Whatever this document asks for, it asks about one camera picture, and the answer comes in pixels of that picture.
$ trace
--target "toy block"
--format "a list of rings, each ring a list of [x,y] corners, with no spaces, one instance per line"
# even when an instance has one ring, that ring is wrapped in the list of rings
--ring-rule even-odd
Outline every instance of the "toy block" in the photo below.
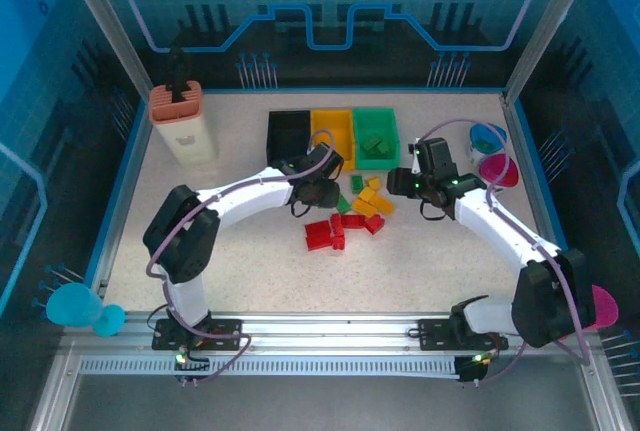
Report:
[[[307,236],[315,236],[316,234],[331,235],[331,226],[329,221],[319,221],[317,223],[306,224],[304,226]]]
[[[333,240],[330,234],[314,234],[307,236],[307,249],[309,251],[315,251],[316,249],[327,248],[333,245]]]
[[[365,220],[364,227],[367,228],[371,234],[376,234],[384,227],[384,219],[382,219],[379,214],[376,214]]]
[[[353,209],[356,213],[364,214],[367,218],[370,218],[374,214],[376,214],[377,209],[374,206],[371,206],[369,203],[362,201],[360,198],[356,199],[351,205],[351,209]]]
[[[374,191],[378,191],[379,189],[382,189],[382,181],[379,177],[375,176],[373,178],[367,179],[367,186]]]
[[[371,198],[369,204],[375,206],[382,214],[391,214],[395,209],[395,205],[391,201],[383,198],[379,194],[376,194]]]
[[[342,227],[342,219],[339,214],[332,214],[329,219],[331,230],[334,236],[344,236],[344,228]]]
[[[367,139],[365,139],[362,143],[360,143],[360,147],[365,151],[371,151],[373,148],[378,146],[381,142],[383,142],[382,136],[379,134],[372,134]]]
[[[344,229],[360,229],[364,228],[364,220],[366,218],[361,214],[343,214],[342,227]]]
[[[331,245],[333,249],[344,249],[344,236],[334,236],[333,238],[331,238]]]
[[[353,194],[359,194],[364,189],[364,181],[362,176],[354,174],[351,176],[351,192]]]
[[[365,203],[370,203],[371,200],[375,197],[376,192],[370,187],[364,188],[360,194],[358,195],[358,199],[363,200]]]
[[[338,201],[338,205],[336,206],[336,209],[340,214],[346,214],[351,209],[351,205],[349,204],[349,201],[347,201],[344,196],[340,195],[340,200]]]

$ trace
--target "yellow block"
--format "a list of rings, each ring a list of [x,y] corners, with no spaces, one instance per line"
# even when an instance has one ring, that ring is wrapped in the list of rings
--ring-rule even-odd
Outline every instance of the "yellow block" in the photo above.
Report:
[[[311,134],[319,129],[327,129],[333,134],[335,151],[344,159],[345,171],[356,167],[356,140],[353,134],[353,115],[350,109],[312,109]],[[313,139],[313,145],[329,144],[329,137],[319,134]]]
[[[363,200],[365,203],[370,203],[375,195],[376,195],[376,192],[373,189],[371,189],[370,187],[367,186],[362,191],[360,191],[360,194],[358,195],[358,198]]]
[[[371,206],[369,203],[365,203],[360,198],[357,198],[353,204],[351,205],[351,209],[353,209],[356,213],[364,214],[367,218],[372,217],[376,214],[376,208]]]
[[[373,178],[367,179],[367,186],[369,186],[374,191],[378,191],[379,189],[382,189],[382,181],[380,181],[379,177],[375,176]]]
[[[371,201],[369,201],[369,203],[378,208],[378,211],[380,211],[382,214],[391,214],[395,209],[395,206],[391,201],[383,198],[379,194],[376,194],[373,198],[371,198]]]

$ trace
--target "enclosure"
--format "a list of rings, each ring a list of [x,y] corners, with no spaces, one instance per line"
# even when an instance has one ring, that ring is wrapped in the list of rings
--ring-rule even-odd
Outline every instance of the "enclosure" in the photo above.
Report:
[[[498,429],[541,429],[541,419],[545,429],[637,428],[640,0],[0,0],[0,9],[0,375],[11,383],[2,429],[164,429],[180,418],[230,429],[495,429],[495,413],[507,423]],[[150,120],[150,92],[170,81],[178,48],[204,91],[214,143],[198,165],[181,164],[161,120]],[[242,320],[252,346],[231,376],[180,388],[175,353],[151,348],[149,313],[165,299],[144,272],[142,241],[173,187],[245,179],[329,127],[345,157],[337,182],[354,200],[352,176],[411,167],[407,146],[456,118],[506,131],[519,181],[500,202],[563,250],[582,250],[594,284],[615,298],[617,324],[588,333],[589,367],[548,345],[487,388],[452,381],[455,359],[473,354],[422,351],[407,330],[471,296],[511,297],[516,282],[480,237],[454,220],[427,222],[419,203],[382,190],[394,206],[385,228],[347,233],[342,252],[307,250],[304,225],[328,219],[322,209],[300,219],[270,209],[220,232],[204,293],[215,316]],[[438,131],[461,175],[478,172],[466,155],[470,126]],[[361,143],[380,134],[388,154],[365,156]],[[49,296],[69,280],[125,308],[117,336],[47,319]],[[521,344],[509,338],[491,367]],[[234,354],[210,353],[209,369]],[[535,406],[514,401],[524,381]],[[263,407],[269,393],[278,411]],[[158,407],[162,399],[175,406]],[[308,421],[280,409],[287,399]],[[211,402],[224,410],[212,414]],[[246,409],[248,421],[236,421]],[[571,420],[567,409],[577,410]]]

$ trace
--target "speckled tabletop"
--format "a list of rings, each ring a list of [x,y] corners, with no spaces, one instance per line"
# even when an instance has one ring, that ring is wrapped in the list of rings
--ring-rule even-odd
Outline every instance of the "speckled tabletop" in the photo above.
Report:
[[[215,188],[251,176],[266,165],[268,111],[319,107],[392,107],[401,144],[413,142],[430,127],[469,117],[506,124],[498,95],[367,94],[208,94],[207,117],[219,157],[193,168],[180,166],[162,138],[151,134],[133,201],[120,241],[105,302],[127,310],[150,310],[164,302],[160,283],[145,275],[149,254],[142,235],[179,184]],[[438,133],[449,142],[461,174],[472,171],[465,156],[468,124]],[[411,157],[401,165],[410,166]],[[362,172],[385,177],[385,172]],[[349,173],[339,179],[352,200]],[[313,209],[295,219],[288,208],[271,209],[218,235],[204,273],[210,308],[233,312],[398,312],[447,311],[452,304],[480,294],[510,297],[515,278],[500,256],[458,223],[427,222],[419,203],[393,196],[396,211],[377,235],[347,230],[346,250],[308,252],[304,224],[328,219],[330,210]],[[523,183],[500,201],[534,228]]]

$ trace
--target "cable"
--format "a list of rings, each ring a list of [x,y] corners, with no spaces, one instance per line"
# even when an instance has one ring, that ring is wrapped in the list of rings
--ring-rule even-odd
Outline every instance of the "cable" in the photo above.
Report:
[[[315,133],[313,133],[313,135],[309,139],[309,143],[310,143],[309,146],[311,146],[311,143],[313,143],[313,139],[319,134],[326,134],[327,136],[329,136],[330,143],[329,143],[329,149],[327,150],[325,155],[322,157],[322,159],[316,165],[314,165],[311,168],[309,168],[309,169],[307,169],[305,171],[302,171],[302,172],[300,172],[298,174],[294,174],[294,175],[290,175],[290,176],[283,175],[283,176],[271,176],[271,177],[267,177],[267,178],[254,178],[254,179],[249,179],[247,181],[241,181],[241,182],[235,183],[235,184],[233,184],[233,185],[231,185],[231,186],[229,186],[227,188],[224,188],[217,195],[211,196],[210,198],[208,198],[208,199],[204,200],[203,202],[201,202],[200,204],[198,204],[191,211],[189,211],[174,226],[174,228],[169,232],[169,234],[167,234],[167,236],[164,238],[164,240],[160,243],[160,246],[158,246],[158,249],[156,249],[156,251],[151,255],[151,258],[149,259],[149,262],[147,263],[147,267],[145,269],[145,272],[147,273],[147,276],[149,276],[150,278],[155,278],[155,279],[162,280],[162,292],[164,293],[164,297],[167,300],[167,305],[169,307],[169,311],[171,312],[173,317],[176,319],[176,321],[178,321],[178,323],[180,323],[180,325],[183,328],[185,328],[191,334],[195,334],[196,336],[200,336],[202,338],[216,339],[216,340],[220,340],[220,339],[246,339],[247,340],[247,342],[240,349],[240,351],[238,351],[238,353],[236,353],[236,355],[233,356],[233,358],[231,358],[229,361],[227,361],[227,363],[225,363],[225,365],[222,366],[220,369],[218,369],[215,373],[210,374],[208,376],[205,376],[204,378],[191,380],[190,382],[193,382],[194,385],[196,383],[205,383],[207,381],[211,381],[211,380],[215,379],[216,377],[218,377],[223,372],[225,372],[231,366],[233,366],[233,364],[247,351],[247,349],[249,349],[249,346],[251,345],[251,336],[248,335],[248,334],[245,334],[245,333],[240,333],[240,334],[210,334],[210,333],[205,333],[203,331],[195,329],[193,326],[190,326],[182,318],[180,313],[178,313],[178,311],[177,311],[177,309],[175,307],[175,303],[173,302],[173,299],[171,299],[171,295],[169,293],[169,288],[168,288],[168,277],[167,277],[167,275],[161,274],[161,273],[155,273],[153,271],[153,266],[158,262],[158,259],[160,258],[162,253],[164,253],[165,249],[167,249],[167,247],[169,246],[169,243],[173,240],[173,238],[175,238],[175,236],[180,232],[180,230],[187,223],[189,223],[200,211],[202,211],[204,208],[206,208],[210,204],[212,204],[212,203],[214,203],[216,201],[219,201],[223,197],[228,196],[229,194],[231,194],[231,193],[233,193],[233,192],[235,192],[235,191],[237,191],[239,189],[245,188],[247,186],[253,186],[255,184],[290,181],[290,180],[293,180],[293,179],[304,178],[305,176],[308,176],[308,175],[310,175],[312,173],[315,173],[317,170],[321,169],[327,163],[327,161],[329,161],[329,158],[331,157],[331,153],[335,149],[335,139],[333,137],[333,134],[330,131],[328,131],[326,129],[319,129]]]
[[[160,311],[161,309],[166,308],[167,306],[169,306],[169,305],[168,305],[168,304],[166,304],[166,303],[165,303],[165,304],[161,304],[161,305],[160,305],[160,306],[158,306],[156,309],[154,309],[153,311],[151,311],[151,312],[149,313],[149,316],[147,316],[147,327],[148,327],[149,329],[151,329],[151,331],[155,331],[155,330],[156,330],[156,328],[154,328],[153,326],[151,326],[151,325],[149,324],[149,322],[151,321],[151,318],[153,318],[153,317],[155,316],[155,314],[156,314],[158,311]]]
[[[527,232],[527,230],[525,230],[521,226],[519,226],[515,221],[513,221],[511,218],[509,218],[509,216],[504,214],[499,208],[495,207],[495,205],[493,203],[493,197],[494,197],[493,196],[493,190],[495,188],[495,185],[496,185],[496,183],[499,183],[500,180],[502,180],[502,178],[504,178],[506,176],[507,172],[509,171],[509,164],[510,164],[510,159],[511,159],[511,157],[507,153],[507,143],[505,142],[505,140],[502,137],[502,135],[498,132],[498,130],[495,127],[493,127],[492,125],[490,125],[488,123],[483,123],[481,121],[476,121],[474,119],[458,118],[458,119],[451,119],[451,120],[445,121],[445,122],[440,123],[439,125],[433,127],[427,133],[425,133],[425,135],[422,136],[422,138],[420,138],[419,141],[420,142],[425,141],[433,133],[435,133],[436,131],[438,131],[439,129],[441,129],[441,128],[445,127],[445,126],[448,126],[449,124],[460,123],[460,122],[463,122],[463,123],[474,123],[474,124],[480,124],[480,125],[484,126],[489,131],[491,131],[493,134],[495,134],[496,137],[499,139],[500,143],[502,144],[502,147],[504,149],[504,153],[503,154],[504,154],[504,157],[505,157],[505,159],[504,159],[504,168],[503,168],[502,172],[500,173],[500,175],[497,178],[495,178],[489,184],[489,186],[487,187],[487,192],[486,192],[487,204],[489,205],[489,209],[496,213],[496,216],[498,216],[506,224],[508,224],[511,228],[513,228],[533,248],[537,249],[537,251],[542,255],[542,257],[544,259],[546,259],[549,262],[549,264],[551,265],[551,268],[555,272],[555,274],[556,274],[556,276],[558,278],[558,281],[560,282],[560,286],[562,287],[562,291],[563,291],[565,299],[567,301],[567,305],[569,306],[569,314],[571,315],[571,321],[573,322],[573,326],[575,328],[575,333],[576,333],[576,337],[578,339],[578,344],[580,345],[580,352],[581,352],[582,356],[578,356],[571,349],[569,349],[566,345],[564,345],[563,343],[561,343],[559,341],[556,341],[555,343],[556,343],[556,345],[558,347],[560,347],[564,351],[566,351],[570,356],[572,356],[573,358],[577,359],[580,364],[582,364],[583,366],[589,366],[589,363],[590,363],[589,351],[587,349],[587,342],[586,342],[586,339],[585,339],[585,336],[584,336],[584,332],[582,330],[582,324],[580,323],[580,317],[578,315],[578,309],[576,307],[575,300],[573,299],[573,295],[571,294],[571,289],[569,287],[569,283],[567,282],[567,279],[565,278],[564,273],[562,272],[562,269],[560,268],[560,265],[558,264],[558,262],[555,260],[555,258],[553,256],[551,256],[551,254],[546,249],[544,249],[542,246],[540,246],[540,244]],[[496,376],[493,376],[491,378],[491,380],[497,378],[498,376],[501,376],[501,375],[505,374],[506,372],[508,372],[508,370],[512,369],[513,364],[518,361],[519,357],[524,352],[524,348],[525,348],[525,345],[523,344],[522,348],[518,351],[518,354],[516,355],[516,359],[514,359],[514,361],[509,366],[507,366],[504,370],[502,370]]]

